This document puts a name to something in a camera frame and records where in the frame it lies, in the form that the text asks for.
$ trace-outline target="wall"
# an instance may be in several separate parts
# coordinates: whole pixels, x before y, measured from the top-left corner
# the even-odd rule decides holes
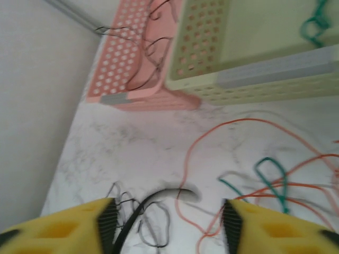
[[[43,0],[0,1],[0,231],[39,216],[98,44]]]

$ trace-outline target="green rope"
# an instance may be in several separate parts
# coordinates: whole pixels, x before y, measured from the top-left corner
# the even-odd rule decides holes
[[[282,175],[282,183],[283,183],[283,189],[282,189],[282,195],[280,195],[275,188],[271,185],[270,181],[268,181],[266,179],[266,177],[259,171],[259,166],[264,163],[265,161],[270,161],[271,163],[273,163],[277,169],[280,171],[281,175]],[[277,162],[275,159],[270,158],[270,157],[265,157],[262,160],[260,160],[259,162],[257,162],[254,165],[254,171],[257,173],[257,175],[259,176],[259,178],[266,184],[266,186],[273,192],[273,194],[278,198],[278,200],[280,201],[280,204],[282,206],[282,212],[283,213],[289,213],[289,209],[287,208],[286,205],[286,196],[287,196],[287,175],[286,175],[286,171],[285,169],[282,167],[282,165]]]
[[[328,20],[328,17],[325,15],[324,8],[328,0],[317,0],[317,7],[313,13],[313,16],[306,20],[300,28],[300,35],[312,42],[316,47],[321,48],[324,44],[318,40],[318,37],[321,36],[327,29],[331,27],[331,24]],[[315,24],[318,32],[314,36],[310,36],[307,33],[307,27],[309,24]]]
[[[221,179],[220,177],[217,178],[217,180],[219,182],[222,182],[223,184],[225,184],[226,186],[228,186],[229,188],[231,188],[233,191],[235,191],[239,196],[244,196],[243,193],[241,193],[241,191],[239,191],[236,187],[234,187],[232,184],[230,184],[229,182]]]

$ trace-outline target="gray wire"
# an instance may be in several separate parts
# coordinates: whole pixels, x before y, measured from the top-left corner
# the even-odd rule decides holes
[[[205,213],[205,214],[208,214],[208,215],[211,215],[211,216],[216,216],[215,213],[212,213],[212,212],[210,212],[210,211],[207,211],[207,210],[205,210],[204,208],[201,208],[201,207],[199,207],[199,206],[197,206],[197,205],[193,205],[193,204],[187,203],[187,202],[184,202],[184,204],[185,204],[185,205],[188,205],[188,206],[190,206],[190,207],[192,207],[192,208],[194,208],[194,209],[197,209],[197,210],[199,210],[200,212],[203,212],[203,213]]]
[[[257,188],[255,188],[255,187],[253,187],[253,186],[246,186],[246,185],[243,185],[242,187],[245,188],[245,189],[249,189],[249,190],[251,190],[251,191],[256,191],[256,190],[257,190]],[[334,213],[333,211],[331,211],[330,209],[327,209],[327,208],[325,208],[325,207],[323,207],[323,206],[321,206],[321,205],[319,205],[319,204],[317,204],[317,203],[315,203],[315,202],[312,202],[312,201],[310,201],[310,200],[307,200],[307,199],[304,199],[304,198],[297,198],[297,197],[290,197],[290,198],[293,198],[293,199],[298,200],[298,201],[301,201],[301,202],[303,202],[303,203],[306,203],[306,204],[315,206],[315,207],[318,208],[319,210],[322,210],[323,212],[325,212],[325,213],[327,213],[327,214],[329,214],[329,215],[337,216],[337,214]]]
[[[74,20],[75,22],[82,25],[84,28],[90,30],[92,33],[98,35],[94,30],[102,24],[97,20],[94,20],[87,13],[80,10],[74,4],[69,3],[64,0],[44,0],[48,4],[52,5],[54,8],[64,13],[66,16]]]

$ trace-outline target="thin black cable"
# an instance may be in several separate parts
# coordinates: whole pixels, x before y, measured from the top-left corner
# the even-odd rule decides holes
[[[160,41],[160,40],[163,40],[163,39],[168,39],[169,42],[167,43],[166,45],[166,48],[164,50],[164,54],[163,56],[160,58],[160,61],[159,63],[156,63],[154,62],[152,59],[150,60],[148,57],[150,56],[149,54],[146,54],[146,52],[148,51],[148,47],[150,47],[151,45],[155,44],[156,42]],[[157,39],[156,41],[154,41],[153,43],[151,43],[149,46],[146,47],[146,50],[145,50],[145,56],[148,58],[148,60],[150,62],[152,62],[154,64],[154,66],[156,67],[154,69],[154,71],[151,73],[151,75],[148,77],[148,79],[143,82],[140,86],[138,87],[135,87],[135,88],[132,88],[132,89],[129,89],[129,91],[133,91],[133,90],[137,90],[137,89],[140,89],[142,88],[143,86],[145,86],[154,76],[154,74],[157,74],[157,80],[160,80],[160,73],[161,73],[161,70],[162,70],[162,67],[164,65],[164,62],[165,62],[165,59],[166,59],[166,56],[167,56],[167,53],[168,53],[168,50],[170,48],[170,45],[171,45],[171,42],[172,42],[172,38],[170,37],[161,37],[159,39]]]
[[[134,44],[136,44],[138,47],[139,47],[139,63],[138,63],[138,67],[136,69],[136,71],[133,73],[133,75],[128,79],[128,81],[125,83],[125,86],[126,86],[126,90],[128,91],[132,91],[132,90],[137,90],[137,89],[140,89],[142,88],[143,86],[145,86],[148,82],[150,82],[150,80],[154,77],[154,75],[156,75],[156,80],[160,80],[160,74],[161,74],[161,71],[162,71],[162,67],[164,65],[164,61],[166,59],[166,56],[168,54],[168,50],[170,48],[170,45],[171,45],[171,42],[172,42],[172,38],[170,37],[161,37],[155,41],[150,41],[150,40],[147,40],[146,39],[146,30],[147,30],[147,25],[148,25],[148,22],[149,20],[157,20],[157,19],[160,19],[161,17],[161,13],[158,13],[158,17],[157,18],[152,18],[152,15],[160,8],[162,7],[165,3],[169,3],[170,7],[171,7],[171,12],[172,12],[172,17],[173,17],[173,20],[174,22],[177,22],[177,15],[176,15],[176,11],[175,11],[175,5],[174,3],[171,2],[172,0],[166,0],[164,1],[163,3],[161,3],[160,5],[158,5],[154,10],[150,10],[150,7],[152,5],[152,3],[154,2],[154,0],[150,0],[148,5],[147,5],[147,11],[148,11],[148,16],[147,16],[147,19],[145,21],[145,25],[143,27],[143,30],[142,30],[142,33],[138,33],[135,29],[133,29],[132,27],[130,26],[122,26],[122,27],[119,27],[119,28],[110,28],[110,27],[107,27],[107,26],[101,26],[99,28],[97,28],[95,30],[96,33],[98,34],[101,34],[101,35],[108,35],[108,36],[114,36],[114,37],[118,37],[118,38],[121,38],[121,39],[125,39],[125,40],[128,40],[128,41],[132,41]],[[138,36],[141,37],[141,43],[138,43],[136,40],[134,39],[131,39],[131,38],[125,38],[125,37],[122,37],[118,34],[107,34],[105,32],[99,32],[99,31],[102,31],[103,29],[105,29],[105,32],[108,31],[108,30],[122,30],[122,29],[128,29],[128,30],[131,30],[131,31],[134,31],[134,33]],[[155,61],[152,57],[150,57],[151,55],[153,55],[155,52],[156,52],[156,43],[160,40],[164,40],[164,39],[168,39],[169,42],[168,44],[166,45],[166,48],[164,50],[164,54],[163,56],[160,58],[160,61],[157,62]],[[150,42],[150,44],[144,48],[143,44],[144,44],[144,41],[147,41],[147,42]],[[153,46],[153,51],[151,53],[149,53],[149,48]],[[141,67],[142,67],[142,53],[145,54],[145,57],[147,58],[148,61],[150,61],[154,66],[155,66],[155,70],[150,74],[150,76],[148,77],[148,79],[143,82],[141,85],[137,86],[137,87],[134,87],[134,88],[129,88],[129,84],[130,82],[139,74],[140,70],[141,70]]]
[[[138,226],[138,230],[137,230],[137,232],[139,233],[139,236],[140,236],[140,239],[142,240],[142,242],[144,243],[144,244],[146,244],[146,245],[148,245],[148,246],[150,246],[150,247],[154,247],[154,248],[165,248],[166,246],[168,246],[168,244],[169,244],[169,242],[170,242],[170,225],[171,225],[171,217],[170,217],[170,213],[169,213],[169,211],[167,210],[167,208],[165,208],[163,205],[164,204],[162,204],[162,203],[160,203],[160,202],[158,202],[158,201],[154,201],[154,202],[151,202],[146,208],[145,208],[145,210],[148,208],[148,207],[150,207],[151,205],[153,205],[153,204],[155,204],[155,205],[157,205],[161,210],[163,210],[163,212],[165,213],[165,215],[166,215],[166,242],[165,242],[165,244],[162,244],[162,245],[160,245],[160,244],[158,244],[158,243],[156,243],[156,244],[151,244],[151,243],[149,243],[148,241],[146,241],[146,239],[144,238],[144,235],[143,235],[143,233],[142,233],[142,222],[143,222],[143,220],[140,220],[140,222],[139,222],[139,226]]]
[[[137,208],[137,207],[135,207],[135,203],[137,203],[137,205],[139,206],[140,202],[136,198],[134,198],[132,196],[132,194],[130,192],[128,192],[128,191],[125,191],[125,192],[121,193],[121,187],[118,184],[118,182],[114,182],[111,185],[111,187],[110,187],[106,197],[108,197],[112,193],[114,188],[117,189],[117,193],[116,193],[116,197],[115,198],[118,201],[117,202],[117,206],[119,208],[119,216],[118,216],[118,225],[117,225],[117,228],[123,228],[125,226],[128,218],[126,216],[126,213],[125,213],[125,210],[124,210],[122,204],[131,202],[131,209],[132,209],[132,213],[133,213],[133,212],[135,212],[135,210]],[[155,233],[155,230],[153,229],[151,223],[149,222],[149,219],[148,219],[147,215],[145,214],[146,209],[149,208],[152,204],[156,204],[160,209],[162,209],[164,211],[164,213],[166,215],[167,223],[166,223],[166,243],[165,244],[160,244],[158,242],[157,234]],[[141,241],[144,244],[146,244],[146,245],[148,245],[150,247],[157,248],[157,253],[159,253],[159,249],[160,248],[164,248],[169,243],[169,228],[170,228],[170,222],[171,222],[170,213],[167,210],[167,208],[165,208],[164,205],[161,202],[157,201],[157,202],[151,202],[146,207],[143,207],[141,212],[140,212],[140,215],[144,215],[144,216],[139,221],[139,226],[138,226],[137,233],[139,234],[139,237],[140,237]],[[149,243],[148,241],[145,240],[144,235],[142,234],[142,225],[143,224],[146,225],[146,227],[147,227],[148,231],[150,232],[150,235],[152,236],[155,244],[151,244],[151,243]]]

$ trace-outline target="basket hole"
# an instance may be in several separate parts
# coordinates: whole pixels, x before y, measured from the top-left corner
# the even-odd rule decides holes
[[[269,223],[264,224],[262,227],[270,237],[274,238],[301,237],[301,233],[297,229],[285,223]]]
[[[186,58],[181,57],[181,58],[180,58],[180,63],[182,63],[182,64],[186,63]]]

